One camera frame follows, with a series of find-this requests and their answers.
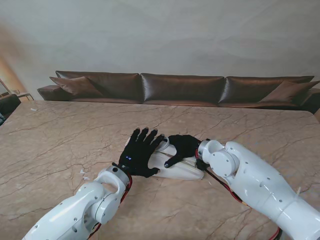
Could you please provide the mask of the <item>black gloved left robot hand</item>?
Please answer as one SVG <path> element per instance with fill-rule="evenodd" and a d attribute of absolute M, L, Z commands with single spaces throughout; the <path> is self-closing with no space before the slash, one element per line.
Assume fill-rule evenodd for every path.
<path fill-rule="evenodd" d="M 148 164 L 164 137 L 163 134 L 158 135 L 157 129 L 149 132 L 147 127 L 142 130 L 136 128 L 119 157 L 118 167 L 131 176 L 149 178 L 156 175 L 160 170 L 157 167 L 149 168 Z"/>

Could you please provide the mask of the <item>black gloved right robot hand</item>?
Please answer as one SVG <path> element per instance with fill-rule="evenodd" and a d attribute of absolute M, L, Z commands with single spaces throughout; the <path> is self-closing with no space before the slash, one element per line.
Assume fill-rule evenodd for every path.
<path fill-rule="evenodd" d="M 181 162 L 184 158 L 191 158 L 196 155 L 201 141 L 192 135 L 170 135 L 169 143 L 176 149 L 176 154 L 164 163 L 165 168 Z"/>

